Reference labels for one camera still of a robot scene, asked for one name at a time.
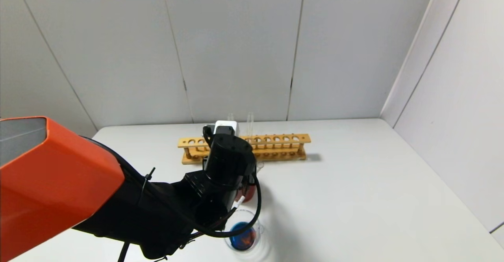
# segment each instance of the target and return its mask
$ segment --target panel seam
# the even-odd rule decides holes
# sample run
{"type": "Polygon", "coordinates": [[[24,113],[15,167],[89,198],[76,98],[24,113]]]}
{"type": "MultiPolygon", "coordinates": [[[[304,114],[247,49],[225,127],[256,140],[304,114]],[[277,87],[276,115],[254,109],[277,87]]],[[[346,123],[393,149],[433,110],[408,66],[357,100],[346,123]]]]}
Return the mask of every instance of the panel seam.
{"type": "Polygon", "coordinates": [[[452,14],[450,15],[450,18],[448,19],[448,22],[446,23],[446,26],[445,28],[443,29],[443,33],[441,34],[441,37],[439,38],[439,40],[437,41],[436,43],[436,46],[434,48],[434,50],[432,51],[432,54],[430,55],[429,57],[429,61],[427,61],[427,64],[425,65],[425,68],[423,69],[422,71],[422,74],[420,75],[420,77],[418,78],[418,81],[416,82],[415,84],[415,87],[413,88],[413,90],[411,91],[411,94],[408,98],[408,100],[406,101],[403,109],[401,110],[401,113],[399,114],[399,117],[396,119],[396,122],[394,123],[394,126],[392,126],[392,128],[396,128],[396,125],[397,123],[399,122],[399,120],[401,119],[401,116],[403,115],[406,107],[408,106],[410,100],[411,100],[411,97],[414,95],[415,91],[416,91],[416,88],[418,87],[418,84],[421,82],[422,80],[422,77],[423,75],[425,74],[425,71],[427,70],[427,68],[429,67],[429,64],[430,64],[430,61],[432,61],[432,57],[434,57],[434,54],[436,54],[436,51],[437,51],[437,48],[439,47],[439,44],[441,43],[441,40],[443,39],[443,37],[445,36],[445,33],[446,33],[446,29],[448,29],[448,26],[450,25],[450,22],[452,21],[452,18],[453,18],[453,15],[455,14],[455,11],[457,10],[457,7],[459,6],[459,2],[460,0],[457,0],[457,3],[455,4],[455,7],[453,8],[453,11],[452,11],[452,14]]]}
{"type": "Polygon", "coordinates": [[[434,3],[434,0],[429,0],[429,3],[427,4],[427,7],[425,8],[422,20],[420,22],[420,25],[418,26],[418,30],[416,31],[416,34],[415,34],[413,40],[411,41],[411,45],[408,49],[406,57],[404,58],[403,64],[401,65],[401,68],[399,68],[397,77],[394,80],[394,83],[392,84],[392,88],[390,89],[389,95],[387,96],[387,99],[385,100],[385,103],[382,107],[382,110],[380,111],[380,118],[383,118],[383,113],[387,109],[387,106],[389,106],[389,103],[391,102],[391,99],[392,99],[392,95],[394,94],[394,91],[397,89],[397,85],[399,83],[399,80],[404,73],[404,68],[410,59],[411,52],[413,51],[413,48],[415,47],[415,44],[418,41],[418,36],[420,35],[422,28],[425,25],[425,20],[427,19],[427,16],[429,14],[429,11],[430,11],[433,3],[434,3]]]}
{"type": "Polygon", "coordinates": [[[177,41],[175,39],[175,33],[173,31],[173,25],[171,24],[170,9],[168,8],[168,0],[164,0],[164,5],[166,7],[166,15],[168,16],[168,23],[170,25],[171,36],[173,38],[173,44],[175,45],[175,51],[177,52],[178,68],[180,69],[180,76],[182,77],[182,85],[184,86],[185,99],[187,100],[187,106],[189,107],[189,113],[191,115],[191,121],[194,123],[193,110],[191,109],[191,104],[189,103],[189,93],[187,93],[187,84],[184,79],[184,73],[182,72],[182,62],[180,62],[180,54],[178,53],[177,41]]]}
{"type": "Polygon", "coordinates": [[[84,106],[84,104],[82,103],[81,99],[79,98],[79,95],[77,94],[77,91],[74,89],[74,86],[72,86],[72,83],[70,83],[70,80],[68,79],[67,77],[67,74],[65,74],[65,71],[63,70],[63,68],[61,67],[61,64],[59,63],[58,59],[56,58],[56,55],[54,54],[54,52],[52,51],[52,48],[51,46],[49,45],[49,42],[47,41],[47,39],[45,38],[43,32],[42,32],[42,29],[40,28],[39,24],[37,23],[37,20],[35,19],[35,16],[33,15],[33,12],[30,8],[30,6],[28,5],[28,2],[26,0],[23,0],[26,8],[28,9],[28,12],[30,13],[30,16],[33,20],[33,22],[35,23],[37,29],[38,29],[38,32],[40,33],[40,36],[42,36],[42,39],[44,40],[45,42],[45,45],[47,46],[47,48],[49,49],[49,52],[51,52],[51,55],[52,57],[54,58],[54,61],[56,62],[58,68],[61,70],[61,73],[63,74],[63,77],[65,77],[65,80],[67,81],[68,85],[70,86],[70,88],[72,89],[72,92],[74,93],[75,97],[77,97],[77,101],[79,102],[79,104],[81,104],[81,107],[82,109],[84,110],[84,112],[86,113],[86,115],[88,116],[91,124],[93,124],[93,127],[95,128],[96,131],[98,131],[98,128],[96,127],[96,124],[95,122],[93,121],[93,119],[91,118],[91,115],[88,113],[88,110],[86,109],[86,106],[84,106]]]}
{"type": "Polygon", "coordinates": [[[493,228],[493,230],[491,230],[490,233],[493,233],[494,231],[498,230],[501,226],[504,226],[504,222],[500,223],[498,226],[493,228]]]}
{"type": "Polygon", "coordinates": [[[299,10],[299,22],[297,24],[296,46],[294,49],[294,62],[292,64],[292,75],[290,77],[289,102],[287,103],[287,115],[285,116],[285,121],[289,120],[290,101],[292,99],[292,84],[294,83],[294,72],[296,69],[297,45],[299,44],[299,32],[301,30],[301,17],[303,15],[303,5],[304,0],[301,0],[301,9],[299,10]]]}

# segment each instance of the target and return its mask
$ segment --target robotic arm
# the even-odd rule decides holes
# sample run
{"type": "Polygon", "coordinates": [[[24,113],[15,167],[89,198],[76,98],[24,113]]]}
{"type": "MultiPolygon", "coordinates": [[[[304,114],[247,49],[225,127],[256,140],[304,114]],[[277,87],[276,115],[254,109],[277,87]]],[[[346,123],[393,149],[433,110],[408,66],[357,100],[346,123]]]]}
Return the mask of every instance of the robotic arm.
{"type": "Polygon", "coordinates": [[[148,259],[172,255],[200,235],[240,235],[257,220],[261,194],[252,147],[235,133],[236,122],[205,126],[210,152],[202,170],[164,183],[49,118],[1,120],[0,261],[68,228],[124,241],[123,250],[138,244],[148,259]],[[236,209],[237,190],[249,182],[258,190],[254,219],[219,232],[236,209]]]}

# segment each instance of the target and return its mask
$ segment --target wooden test tube rack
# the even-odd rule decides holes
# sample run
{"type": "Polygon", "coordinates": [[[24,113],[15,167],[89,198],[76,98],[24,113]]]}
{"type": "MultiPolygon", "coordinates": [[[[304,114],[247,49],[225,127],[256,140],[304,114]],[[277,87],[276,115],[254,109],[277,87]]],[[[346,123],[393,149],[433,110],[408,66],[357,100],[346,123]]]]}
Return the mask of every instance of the wooden test tube rack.
{"type": "MultiPolygon", "coordinates": [[[[304,144],[311,143],[308,134],[255,135],[241,137],[252,146],[257,160],[306,160],[304,144]]],[[[184,149],[182,164],[200,164],[208,156],[209,147],[204,138],[180,138],[178,147],[184,149]]]]}

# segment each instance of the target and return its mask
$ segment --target white wall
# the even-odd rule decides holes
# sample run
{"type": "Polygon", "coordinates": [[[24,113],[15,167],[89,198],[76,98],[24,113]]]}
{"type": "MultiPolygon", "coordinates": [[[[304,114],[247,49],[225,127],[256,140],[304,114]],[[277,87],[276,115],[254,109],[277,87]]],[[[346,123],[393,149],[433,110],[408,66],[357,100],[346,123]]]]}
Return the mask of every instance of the white wall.
{"type": "Polygon", "coordinates": [[[378,117],[429,0],[304,0],[290,120],[378,117]]]}
{"type": "Polygon", "coordinates": [[[491,230],[504,221],[504,0],[460,0],[395,130],[491,230]]]}
{"type": "Polygon", "coordinates": [[[430,0],[415,40],[380,115],[390,126],[396,125],[430,57],[434,54],[458,1],[430,0]]]}
{"type": "Polygon", "coordinates": [[[1,113],[98,129],[376,117],[428,1],[6,0],[2,37],[25,43],[2,45],[1,113]]]}
{"type": "Polygon", "coordinates": [[[2,117],[46,115],[86,136],[96,128],[23,0],[0,0],[2,117]]]}

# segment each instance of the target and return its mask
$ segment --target white table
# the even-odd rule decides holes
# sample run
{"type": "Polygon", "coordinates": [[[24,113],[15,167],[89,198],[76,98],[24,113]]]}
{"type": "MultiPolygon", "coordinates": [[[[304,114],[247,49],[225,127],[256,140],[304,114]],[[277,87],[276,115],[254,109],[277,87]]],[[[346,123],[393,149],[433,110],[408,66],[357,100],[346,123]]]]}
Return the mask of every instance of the white table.
{"type": "MultiPolygon", "coordinates": [[[[95,138],[154,181],[175,182],[200,165],[182,165],[178,138],[201,124],[107,127],[95,138]]],[[[267,261],[504,261],[504,250],[435,172],[379,119],[254,123],[255,134],[309,133],[307,161],[266,162],[259,173],[259,220],[272,240],[267,261]]],[[[245,204],[253,210],[254,202],[245,204]]],[[[115,262],[122,243],[68,230],[21,261],[115,262]]],[[[222,239],[201,237],[174,262],[237,260],[222,239]]],[[[130,247],[126,261],[145,261],[130,247]]]]}

